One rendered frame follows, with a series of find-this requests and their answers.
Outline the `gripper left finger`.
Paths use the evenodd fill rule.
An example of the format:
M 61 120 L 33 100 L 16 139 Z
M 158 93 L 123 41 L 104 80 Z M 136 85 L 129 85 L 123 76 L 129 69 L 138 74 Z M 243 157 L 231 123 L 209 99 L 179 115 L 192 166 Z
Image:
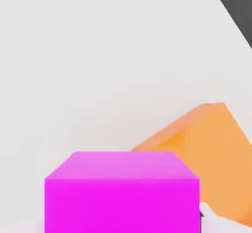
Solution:
M 41 218 L 27 220 L 23 225 L 23 233 L 44 233 L 44 220 Z

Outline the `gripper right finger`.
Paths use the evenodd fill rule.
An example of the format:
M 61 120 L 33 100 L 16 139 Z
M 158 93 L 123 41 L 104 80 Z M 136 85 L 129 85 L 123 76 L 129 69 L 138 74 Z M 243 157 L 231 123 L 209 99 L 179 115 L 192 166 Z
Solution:
M 252 233 L 252 228 L 218 216 L 211 207 L 200 203 L 200 233 Z

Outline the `small magenta cube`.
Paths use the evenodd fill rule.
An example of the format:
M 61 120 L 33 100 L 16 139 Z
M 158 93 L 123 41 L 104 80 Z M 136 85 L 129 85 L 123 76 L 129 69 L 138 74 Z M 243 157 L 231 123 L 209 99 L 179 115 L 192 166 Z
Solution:
M 75 152 L 44 182 L 44 233 L 200 233 L 199 178 L 172 152 Z

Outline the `large orange box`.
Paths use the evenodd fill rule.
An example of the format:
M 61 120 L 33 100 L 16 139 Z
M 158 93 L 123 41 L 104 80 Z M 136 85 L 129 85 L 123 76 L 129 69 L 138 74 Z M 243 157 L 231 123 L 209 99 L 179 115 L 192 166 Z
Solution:
M 172 151 L 200 179 L 200 201 L 252 227 L 252 144 L 224 103 L 204 103 L 134 147 Z

